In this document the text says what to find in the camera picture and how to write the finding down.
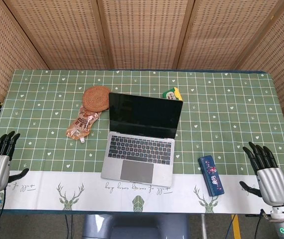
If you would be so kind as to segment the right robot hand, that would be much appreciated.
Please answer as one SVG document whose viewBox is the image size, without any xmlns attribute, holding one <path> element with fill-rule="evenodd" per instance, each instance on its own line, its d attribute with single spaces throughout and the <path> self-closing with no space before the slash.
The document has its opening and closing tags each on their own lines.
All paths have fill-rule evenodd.
<svg viewBox="0 0 284 239">
<path fill-rule="evenodd" d="M 252 188 L 245 182 L 240 181 L 240 186 L 253 195 L 263 199 L 272 207 L 284 205 L 284 174 L 279 168 L 277 161 L 266 146 L 260 146 L 248 142 L 249 147 L 243 147 L 247 154 L 253 171 L 257 177 L 259 188 Z"/>
</svg>

